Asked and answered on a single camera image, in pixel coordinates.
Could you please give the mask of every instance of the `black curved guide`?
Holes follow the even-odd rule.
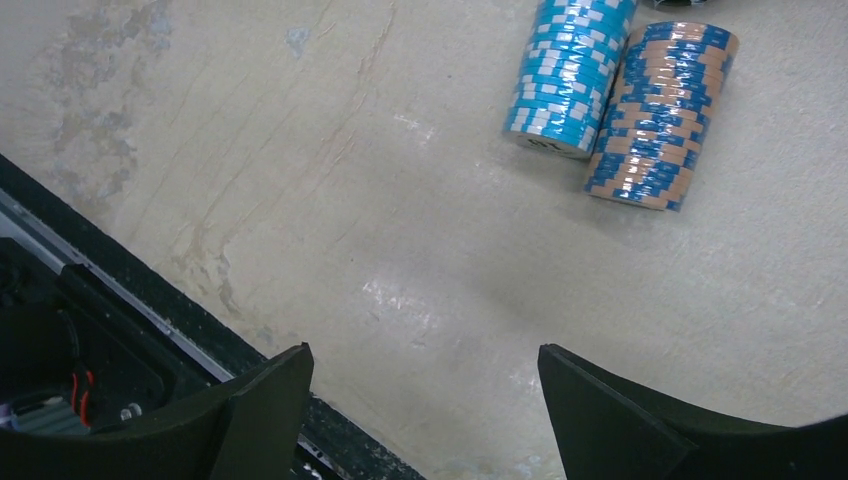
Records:
[[[284,478],[313,360],[294,347],[229,382],[84,436],[0,430],[0,478]]]
[[[799,428],[731,417],[558,345],[540,348],[538,366],[569,480],[848,478],[848,415]]]

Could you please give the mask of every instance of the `white tabletop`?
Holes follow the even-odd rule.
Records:
[[[563,477],[549,342],[733,415],[848,410],[841,1],[640,7],[742,43],[680,214],[502,138],[535,0],[15,3],[0,151],[265,354],[308,341],[428,478]]]

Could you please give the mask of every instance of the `poker chip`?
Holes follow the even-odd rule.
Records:
[[[653,121],[653,120],[640,120],[640,119],[618,119],[613,120],[610,119],[609,116],[604,118],[603,123],[601,123],[602,128],[635,128],[637,130],[646,130],[649,132],[668,132],[672,135],[677,135],[678,137],[689,138],[689,139],[698,139],[698,141],[703,141],[704,136],[707,134],[708,128],[705,128],[701,124],[686,124],[685,127],[678,127],[675,125],[670,125],[668,123],[662,121]]]
[[[675,108],[682,108],[684,110],[689,110],[691,112],[699,113],[701,115],[705,115],[708,118],[712,118],[715,110],[713,107],[709,105],[705,105],[703,103],[686,100],[685,98],[680,97],[667,97],[665,95],[642,95],[638,93],[628,93],[624,95],[618,95],[618,99],[616,100],[618,106],[629,106],[634,105],[633,109],[635,109],[635,104],[641,105],[664,105]]]
[[[631,205],[638,205],[652,210],[670,210],[672,212],[679,212],[680,207],[683,204],[682,198],[679,201],[667,200],[653,197],[639,191],[634,192],[626,188],[615,188],[614,186],[600,187],[587,185],[584,188],[584,191],[594,197]]]
[[[604,172],[598,172],[597,170],[592,173],[586,179],[586,185],[593,187],[605,187],[610,185],[621,186],[621,185],[633,185],[634,187],[647,187],[644,191],[653,191],[653,192],[667,192],[669,196],[677,195],[677,198],[680,199],[683,195],[686,195],[686,188],[689,186],[683,185],[682,183],[676,183],[674,181],[666,182],[663,180],[658,180],[654,177],[650,176],[641,176],[641,175],[608,175]]]
[[[662,85],[634,85],[623,84],[619,85],[616,91],[612,92],[613,101],[619,101],[622,95],[627,94],[638,95],[662,95],[664,97],[681,98],[683,100],[691,100],[706,106],[712,106],[713,102],[718,99],[718,92],[710,92],[710,94],[694,92],[685,88],[665,87]]]
[[[656,113],[658,115],[673,115],[676,117],[682,117],[687,120],[692,120],[694,122],[701,123],[704,125],[709,125],[713,113],[710,107],[702,107],[700,111],[694,111],[688,108],[677,107],[675,105],[639,102],[610,104],[607,107],[607,111],[643,112]]]
[[[654,140],[662,139],[672,145],[686,146],[691,145],[688,142],[693,142],[697,145],[698,153],[700,153],[701,143],[704,138],[700,133],[690,132],[683,128],[664,127],[656,130],[642,129],[636,127],[609,127],[602,125],[603,130],[598,132],[601,136],[610,135],[615,137],[643,137],[652,138]]]
[[[536,57],[536,58],[528,58],[524,60],[524,65],[522,65],[522,70],[528,69],[541,69],[542,67],[551,68],[553,70],[582,70],[583,67],[589,67],[592,69],[597,69],[602,73],[604,77],[609,76],[610,72],[615,71],[615,62],[612,60],[605,61],[597,61],[594,58],[587,57],[581,54],[563,54],[561,58],[550,58],[550,57]]]
[[[568,58],[573,58],[574,55],[589,57],[602,65],[609,65],[611,63],[613,67],[615,67],[615,62],[618,60],[617,58],[607,57],[603,52],[585,45],[570,45],[567,48],[559,50],[531,50],[527,54],[527,59],[545,58],[551,60],[566,60]]]
[[[712,25],[663,22],[634,31],[584,191],[679,211],[738,48],[735,35]]]
[[[673,127],[685,128],[687,130],[692,130],[693,132],[702,132],[706,131],[709,128],[709,122],[699,123],[694,120],[689,120],[687,118],[681,118],[672,115],[668,112],[660,114],[653,112],[610,110],[609,108],[607,108],[606,116],[604,117],[604,119],[605,124],[607,124],[607,122],[616,120],[644,120],[648,122],[658,123],[660,125],[669,125]]]
[[[629,42],[631,42],[632,45],[654,40],[672,40],[691,43],[703,43],[705,45],[711,45],[722,50],[727,50],[727,52],[734,57],[736,56],[736,52],[739,49],[739,40],[736,39],[736,37],[722,38],[715,37],[703,32],[689,32],[680,30],[644,32],[641,34],[634,32],[630,35]]]
[[[636,0],[541,0],[504,134],[522,146],[588,159],[635,11]]]
[[[703,53],[722,61],[732,61],[734,58],[734,55],[732,55],[727,50],[714,47],[712,45],[705,45],[703,43],[694,43],[679,40],[651,40],[636,45],[631,44],[630,48],[627,49],[627,52],[641,53],[656,50]]]
[[[544,75],[548,77],[570,77],[573,74],[588,75],[596,80],[605,82],[613,73],[615,68],[592,60],[589,57],[577,57],[559,67],[527,66],[521,69],[522,75]]]
[[[547,93],[550,95],[557,95],[560,97],[572,95],[572,94],[580,94],[587,95],[589,98],[596,102],[601,102],[604,100],[605,92],[601,90],[595,90],[593,87],[589,85],[574,82],[570,85],[549,85],[545,83],[519,83],[515,87],[516,92],[540,92]]]
[[[601,32],[594,30],[586,30],[582,32],[558,32],[537,34],[530,39],[530,43],[524,47],[524,50],[557,50],[569,49],[575,46],[589,47],[597,50],[608,57],[618,57],[621,55],[623,45]]]
[[[582,122],[583,125],[593,126],[593,122],[586,121],[586,113],[582,110],[571,109],[566,114],[561,114],[557,112],[551,112],[549,110],[544,110],[540,108],[534,107],[515,107],[510,108],[507,114],[507,119],[510,117],[535,117],[542,119],[551,119],[556,121],[561,120],[577,120]]]
[[[571,101],[567,98],[563,98],[561,103],[553,103],[553,102],[540,102],[536,100],[515,100],[512,102],[514,108],[535,108],[538,110],[546,110],[551,113],[555,113],[557,115],[567,115],[573,118],[577,118],[579,115],[580,120],[585,120],[587,123],[598,123],[601,121],[601,112],[591,108],[589,105],[585,103],[581,103],[579,101]]]
[[[564,98],[567,98],[571,101],[580,102],[588,107],[591,107],[593,110],[598,111],[599,113],[602,112],[604,109],[603,104],[598,100],[593,99],[590,95],[576,92],[569,94],[567,97],[562,97],[549,93],[523,90],[520,92],[516,92],[512,97],[512,101],[515,102],[516,100],[536,100],[539,102],[557,103],[563,101]]]
[[[730,71],[733,67],[732,57],[721,59],[707,53],[674,50],[670,48],[656,50],[630,50],[627,52],[625,61],[656,60],[660,58],[665,60],[675,59],[703,64],[708,67],[717,68],[725,73]]]
[[[643,58],[636,60],[625,59],[622,64],[624,65],[624,68],[633,70],[644,70],[646,68],[673,68],[682,71],[691,70],[692,72],[713,77],[720,82],[724,81],[724,72],[720,68],[674,57]]]
[[[591,125],[585,125],[573,119],[544,119],[539,117],[510,117],[507,118],[504,127],[508,130],[513,130],[518,127],[538,127],[545,131],[557,131],[557,138],[562,138],[568,135],[572,138],[579,139],[580,143],[591,142],[595,138],[597,129]]]
[[[607,187],[616,190],[624,190],[634,195],[655,197],[662,200],[670,200],[673,202],[681,201],[685,195],[685,193],[682,193],[680,191],[666,190],[661,187],[645,185],[642,183],[620,182],[615,180],[603,180],[594,178],[590,178],[586,182],[584,189],[588,191],[594,187]]]
[[[627,169],[630,173],[660,171],[671,173],[680,177],[692,178],[695,173],[695,163],[684,162],[678,164],[657,160],[641,155],[620,155],[614,153],[595,153],[592,155],[589,166],[601,170]]]

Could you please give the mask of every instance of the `blue and white poker chip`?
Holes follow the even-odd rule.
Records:
[[[563,116],[550,118],[545,116],[537,117],[535,115],[510,115],[507,117],[505,125],[514,125],[518,123],[521,123],[522,125],[535,125],[537,127],[544,128],[566,127],[581,132],[581,135],[583,133],[589,133],[593,137],[598,133],[598,126],[596,123],[587,123],[583,120],[575,120],[573,118]]]
[[[582,83],[572,83],[568,87],[560,85],[546,85],[543,83],[519,83],[515,87],[516,92],[539,92],[549,95],[557,95],[560,97],[568,97],[570,95],[579,94],[586,95],[596,102],[604,101],[604,91],[598,90],[597,86],[588,86]]]
[[[633,21],[633,14],[636,12],[636,7],[631,5],[619,5],[613,7],[603,2],[593,1],[577,1],[569,5],[552,5],[550,3],[540,3],[536,7],[536,18],[544,18],[550,15],[580,15],[584,11],[589,11],[588,16],[592,20],[599,19],[619,19],[623,24],[626,21],[627,29],[630,29],[630,22]]]
[[[509,120],[518,117],[533,117],[540,120],[548,120],[553,124],[569,123],[571,125],[575,125],[572,121],[576,121],[578,122],[578,125],[590,126],[595,130],[598,129],[597,127],[600,123],[591,119],[591,117],[586,116],[584,112],[580,112],[578,110],[571,110],[567,113],[561,114],[533,107],[510,108],[507,114],[507,119]]]
[[[594,62],[594,60],[587,58],[585,60],[572,61],[560,68],[531,66],[521,69],[520,74],[522,76],[540,75],[560,78],[570,78],[574,74],[588,75],[594,77],[599,83],[606,85],[615,72],[606,65],[598,64],[598,62],[595,62],[597,66],[592,66],[591,62]]]
[[[588,75],[570,75],[563,77],[551,77],[548,75],[522,75],[518,78],[518,83],[541,83],[545,85],[556,85],[561,87],[573,87],[575,84],[592,85],[594,89],[603,89],[604,97],[609,93],[612,86],[613,78],[607,79],[606,83],[600,83],[598,79]]]
[[[592,4],[607,5],[615,9],[632,9],[636,10],[636,0],[539,0],[538,8],[544,7],[567,7],[569,5],[592,5]]]
[[[589,57],[596,62],[599,62],[603,65],[612,65],[615,68],[615,62],[618,60],[615,57],[607,57],[603,54],[603,52],[599,50],[595,50],[594,48],[589,48],[584,45],[572,45],[568,48],[561,48],[556,50],[531,50],[525,55],[525,59],[534,59],[534,58],[549,58],[552,60],[563,60],[571,57],[572,55],[581,55],[584,57]]]
[[[544,33],[534,35],[525,47],[525,51],[531,50],[557,50],[572,44],[584,45],[603,52],[608,57],[617,56],[621,53],[622,44],[610,39],[607,35],[594,30],[584,32],[560,32]]]
[[[616,29],[613,28],[606,23],[603,22],[595,22],[593,20],[589,20],[588,18],[583,17],[568,17],[563,22],[559,23],[541,23],[533,29],[533,36],[539,34],[546,33],[557,33],[557,32],[575,32],[579,31],[580,28],[587,28],[589,30],[595,30],[597,32],[601,32],[606,35],[607,38],[615,40],[619,45],[623,44],[627,39],[627,31],[624,29]]]
[[[563,68],[562,65],[566,65],[568,63],[580,63],[581,65],[603,65],[610,69],[610,71],[615,71],[615,60],[607,59],[604,57],[601,60],[598,60],[595,57],[584,55],[578,52],[569,52],[567,50],[534,50],[536,53],[535,56],[527,56],[524,59],[524,64],[521,68],[527,67],[551,67],[551,68]],[[550,52],[551,56],[544,55],[545,53]]]
[[[513,108],[535,108],[538,110],[546,110],[551,113],[556,113],[559,115],[569,115],[580,120],[582,119],[592,119],[596,122],[601,121],[600,112],[592,109],[588,105],[582,104],[577,101],[569,102],[569,103],[546,103],[546,102],[538,102],[535,100],[516,100],[512,103]]]
[[[536,22],[540,25],[545,24],[570,24],[575,23],[575,19],[586,19],[597,24],[604,24],[611,32],[627,32],[630,30],[630,19],[624,18],[621,15],[604,13],[600,10],[592,10],[585,7],[569,7],[563,8],[560,12],[550,12],[543,10],[537,11]]]
[[[592,147],[596,136],[595,132],[585,128],[574,128],[568,125],[545,125],[534,119],[522,117],[513,119],[511,124],[506,124],[504,131],[544,134],[586,152]]]
[[[557,130],[531,126],[504,130],[504,135],[521,146],[563,157],[585,160],[591,155],[591,140],[579,139],[573,135],[564,137],[562,132]]]
[[[581,105],[586,106],[587,112],[589,111],[589,109],[591,109],[592,111],[598,112],[598,114],[603,113],[604,109],[604,105],[601,102],[593,100],[592,97],[588,95],[582,94],[574,94],[569,95],[567,97],[560,97],[558,95],[551,95],[548,93],[522,90],[520,92],[515,92],[512,96],[513,104],[519,100],[535,100],[537,102],[562,103],[570,104],[572,106],[575,106],[575,103],[579,102]]]

